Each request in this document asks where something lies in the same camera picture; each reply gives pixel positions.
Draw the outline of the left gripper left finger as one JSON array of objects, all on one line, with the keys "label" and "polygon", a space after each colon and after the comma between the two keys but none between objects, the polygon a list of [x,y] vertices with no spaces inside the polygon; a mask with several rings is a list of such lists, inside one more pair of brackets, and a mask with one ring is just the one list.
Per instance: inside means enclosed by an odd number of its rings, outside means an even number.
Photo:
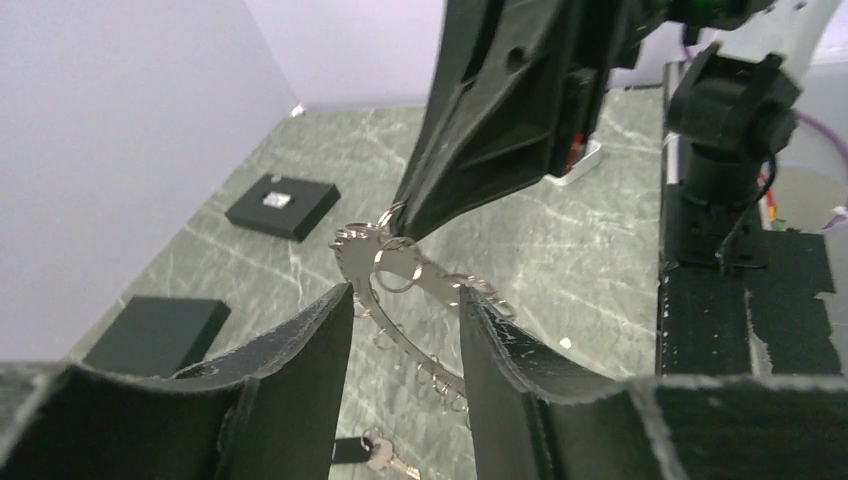
[{"label": "left gripper left finger", "polygon": [[1,437],[5,479],[325,479],[353,327],[342,283],[169,378],[67,363]]}]

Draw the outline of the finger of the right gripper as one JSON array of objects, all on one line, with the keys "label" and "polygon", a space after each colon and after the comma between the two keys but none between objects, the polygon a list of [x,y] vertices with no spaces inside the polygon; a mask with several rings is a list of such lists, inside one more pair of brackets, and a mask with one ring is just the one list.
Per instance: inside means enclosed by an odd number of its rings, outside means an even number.
[{"label": "finger of the right gripper", "polygon": [[393,234],[420,240],[461,214],[562,175],[596,128],[631,50],[632,1],[450,1]]}]

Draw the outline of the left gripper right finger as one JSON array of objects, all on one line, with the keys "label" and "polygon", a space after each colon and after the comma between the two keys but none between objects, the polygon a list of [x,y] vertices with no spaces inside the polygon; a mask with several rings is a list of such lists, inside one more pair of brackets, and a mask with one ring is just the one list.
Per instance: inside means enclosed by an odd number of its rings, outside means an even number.
[{"label": "left gripper right finger", "polygon": [[480,479],[843,479],[839,377],[613,380],[459,291],[461,356]]}]

